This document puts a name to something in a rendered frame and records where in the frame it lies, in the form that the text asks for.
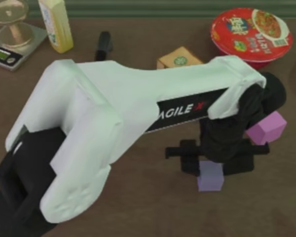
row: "pink cube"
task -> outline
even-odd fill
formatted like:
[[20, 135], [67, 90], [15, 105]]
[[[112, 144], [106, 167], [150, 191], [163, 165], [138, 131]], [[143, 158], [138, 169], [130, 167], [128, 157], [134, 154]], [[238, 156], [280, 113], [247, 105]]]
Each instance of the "pink cube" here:
[[200, 192], [220, 191], [224, 183], [222, 164], [200, 161], [201, 175], [197, 178]]
[[246, 133], [257, 145], [265, 145], [279, 139], [287, 125], [285, 119], [277, 112], [249, 128]]

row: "green logo on box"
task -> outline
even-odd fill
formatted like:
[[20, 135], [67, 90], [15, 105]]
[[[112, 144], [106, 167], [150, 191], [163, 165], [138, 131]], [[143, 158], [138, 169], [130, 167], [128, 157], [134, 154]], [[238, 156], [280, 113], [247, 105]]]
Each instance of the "green logo on box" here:
[[185, 64], [187, 64], [187, 58], [179, 56], [174, 60], [174, 64], [177, 66], [184, 66]]

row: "instant noodle bowl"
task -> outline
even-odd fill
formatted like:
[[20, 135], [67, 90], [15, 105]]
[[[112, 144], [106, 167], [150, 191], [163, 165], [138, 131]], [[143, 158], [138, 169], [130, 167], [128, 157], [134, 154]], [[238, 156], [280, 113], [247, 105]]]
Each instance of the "instant noodle bowl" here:
[[219, 15], [211, 37], [222, 55], [237, 55], [255, 69], [283, 57], [293, 36], [277, 16], [253, 8], [236, 8]]

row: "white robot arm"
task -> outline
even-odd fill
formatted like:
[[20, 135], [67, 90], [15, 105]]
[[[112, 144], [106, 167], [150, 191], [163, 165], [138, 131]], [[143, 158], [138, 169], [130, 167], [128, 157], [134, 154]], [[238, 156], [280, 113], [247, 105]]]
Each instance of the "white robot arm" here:
[[65, 222], [97, 200], [110, 164], [144, 133], [205, 116], [237, 114], [239, 98], [255, 83], [264, 88], [266, 79], [236, 56], [158, 71], [114, 61], [56, 61], [23, 108], [6, 150], [11, 151], [25, 130], [63, 130], [66, 139], [50, 163], [56, 178], [40, 209], [47, 222]]

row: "cardboard box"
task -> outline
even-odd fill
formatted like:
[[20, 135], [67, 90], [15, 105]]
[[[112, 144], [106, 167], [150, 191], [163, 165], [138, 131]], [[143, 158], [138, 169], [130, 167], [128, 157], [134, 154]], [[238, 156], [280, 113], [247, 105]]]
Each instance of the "cardboard box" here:
[[180, 47], [172, 53], [158, 59], [157, 69], [176, 68], [183, 66], [204, 64], [187, 48]]

